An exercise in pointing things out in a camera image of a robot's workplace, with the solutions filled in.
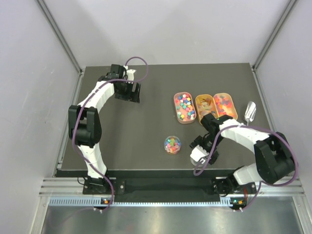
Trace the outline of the pink tray of block candies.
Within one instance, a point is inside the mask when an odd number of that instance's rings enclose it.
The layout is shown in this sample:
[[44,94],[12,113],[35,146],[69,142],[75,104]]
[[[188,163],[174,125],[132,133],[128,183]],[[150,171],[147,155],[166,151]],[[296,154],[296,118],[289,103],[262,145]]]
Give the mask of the pink tray of block candies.
[[188,92],[180,92],[174,95],[176,117],[181,124],[193,123],[197,117],[193,98]]

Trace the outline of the yellow tray of popsicle candies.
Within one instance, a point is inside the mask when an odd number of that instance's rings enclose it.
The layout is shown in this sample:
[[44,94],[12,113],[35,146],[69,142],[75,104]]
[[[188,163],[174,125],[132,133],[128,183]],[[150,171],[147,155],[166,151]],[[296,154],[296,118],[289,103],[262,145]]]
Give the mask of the yellow tray of popsicle candies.
[[199,123],[201,123],[202,118],[207,114],[213,114],[215,118],[219,117],[214,98],[209,94],[198,95],[195,98],[195,107]]

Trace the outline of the orange tray of star candies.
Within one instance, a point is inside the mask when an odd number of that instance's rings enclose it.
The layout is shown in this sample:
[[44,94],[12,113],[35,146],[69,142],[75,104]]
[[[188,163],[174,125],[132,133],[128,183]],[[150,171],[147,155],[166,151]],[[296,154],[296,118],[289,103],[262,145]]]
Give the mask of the orange tray of star candies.
[[232,97],[227,93],[218,93],[214,95],[216,112],[219,117],[223,115],[231,116],[233,119],[238,119],[238,114],[234,106]]

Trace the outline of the silver metal scoop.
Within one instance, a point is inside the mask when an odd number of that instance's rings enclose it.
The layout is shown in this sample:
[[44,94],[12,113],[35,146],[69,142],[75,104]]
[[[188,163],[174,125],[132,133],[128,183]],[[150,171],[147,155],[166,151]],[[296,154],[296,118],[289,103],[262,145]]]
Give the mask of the silver metal scoop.
[[247,126],[250,122],[253,122],[256,113],[256,104],[253,101],[249,101],[245,111],[244,119],[247,123]]

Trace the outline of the clear round jar lid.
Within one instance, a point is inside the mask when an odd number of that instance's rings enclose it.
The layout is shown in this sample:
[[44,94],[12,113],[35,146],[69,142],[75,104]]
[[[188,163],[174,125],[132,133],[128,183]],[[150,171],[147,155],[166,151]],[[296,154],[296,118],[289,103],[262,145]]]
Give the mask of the clear round jar lid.
[[190,161],[194,166],[198,166],[199,168],[202,168],[207,161],[207,157],[203,157],[199,161],[195,161],[194,159],[190,158]]

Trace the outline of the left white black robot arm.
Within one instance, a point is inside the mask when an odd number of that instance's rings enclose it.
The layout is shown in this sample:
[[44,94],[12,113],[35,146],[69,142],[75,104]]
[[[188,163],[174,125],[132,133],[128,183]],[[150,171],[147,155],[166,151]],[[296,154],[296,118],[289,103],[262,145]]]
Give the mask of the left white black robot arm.
[[135,72],[127,65],[111,65],[110,71],[98,78],[90,94],[68,109],[69,138],[87,166],[83,188],[85,195],[103,195],[112,191],[99,146],[102,136],[99,113],[110,97],[140,102],[141,85],[134,81]]

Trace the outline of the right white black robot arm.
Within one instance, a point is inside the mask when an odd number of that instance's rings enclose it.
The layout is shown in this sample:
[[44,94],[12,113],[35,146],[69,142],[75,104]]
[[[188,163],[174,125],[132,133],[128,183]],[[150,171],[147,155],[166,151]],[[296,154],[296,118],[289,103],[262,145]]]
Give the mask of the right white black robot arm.
[[246,184],[255,182],[277,187],[277,182],[290,173],[294,175],[287,184],[296,179],[298,161],[282,133],[247,126],[228,115],[215,118],[213,114],[207,114],[201,124],[207,134],[198,136],[190,144],[195,176],[202,174],[209,164],[214,164],[219,156],[218,144],[223,139],[230,139],[250,150],[255,157],[255,163],[242,166],[226,177],[226,185],[231,192],[239,193]]

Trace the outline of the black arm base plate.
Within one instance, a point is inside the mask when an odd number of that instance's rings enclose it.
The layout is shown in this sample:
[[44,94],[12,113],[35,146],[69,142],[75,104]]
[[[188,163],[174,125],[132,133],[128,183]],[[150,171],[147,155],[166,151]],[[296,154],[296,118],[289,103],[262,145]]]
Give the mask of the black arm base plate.
[[135,192],[203,192],[204,195],[255,194],[255,184],[233,186],[226,178],[217,177],[160,177],[115,178],[96,182],[88,178],[83,185],[84,195],[132,195]]

